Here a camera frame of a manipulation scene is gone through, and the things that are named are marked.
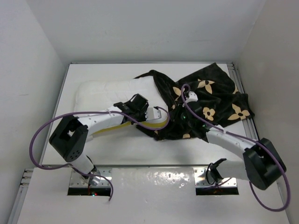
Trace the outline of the black pillowcase with beige flowers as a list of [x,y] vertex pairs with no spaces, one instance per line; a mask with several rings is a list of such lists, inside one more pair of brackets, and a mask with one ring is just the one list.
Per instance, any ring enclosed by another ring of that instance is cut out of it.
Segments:
[[[191,91],[198,96],[192,110],[206,121],[214,125],[227,127],[244,119],[254,117],[249,107],[249,97],[240,93],[234,81],[216,63],[206,66],[178,81],[173,81],[166,74],[150,70],[139,77],[152,76],[155,85],[168,106],[182,104],[181,94],[184,84],[188,84]],[[194,138],[187,131],[173,130],[168,125],[159,131],[151,131],[137,126],[137,129],[157,141],[180,140]]]

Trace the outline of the white pillow with yellow edge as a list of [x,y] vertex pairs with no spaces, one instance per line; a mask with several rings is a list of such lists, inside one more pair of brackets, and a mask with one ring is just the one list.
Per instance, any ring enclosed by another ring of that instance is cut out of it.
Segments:
[[77,88],[75,112],[105,111],[115,103],[127,102],[135,94],[148,100],[149,107],[159,106],[168,110],[152,76],[127,81],[86,81]]

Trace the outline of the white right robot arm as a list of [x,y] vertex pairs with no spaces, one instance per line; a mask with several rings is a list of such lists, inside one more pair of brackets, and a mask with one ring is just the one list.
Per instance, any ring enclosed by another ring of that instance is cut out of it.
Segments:
[[199,117],[192,111],[195,107],[194,102],[188,106],[178,104],[171,109],[171,120],[192,137],[226,149],[241,159],[236,162],[220,158],[211,162],[206,170],[206,180],[210,185],[217,185],[224,178],[235,177],[266,190],[277,179],[285,177],[286,166],[269,139],[253,140],[226,132],[223,127]]

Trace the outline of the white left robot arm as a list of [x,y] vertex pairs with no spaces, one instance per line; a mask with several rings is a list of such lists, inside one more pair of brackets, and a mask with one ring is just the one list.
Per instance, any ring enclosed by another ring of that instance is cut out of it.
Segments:
[[115,103],[101,114],[82,117],[68,115],[61,119],[50,136],[49,143],[67,163],[83,173],[86,179],[88,174],[96,171],[94,164],[84,153],[87,138],[97,131],[128,122],[126,115],[138,122],[145,121],[148,107],[148,100],[135,94],[129,101]]

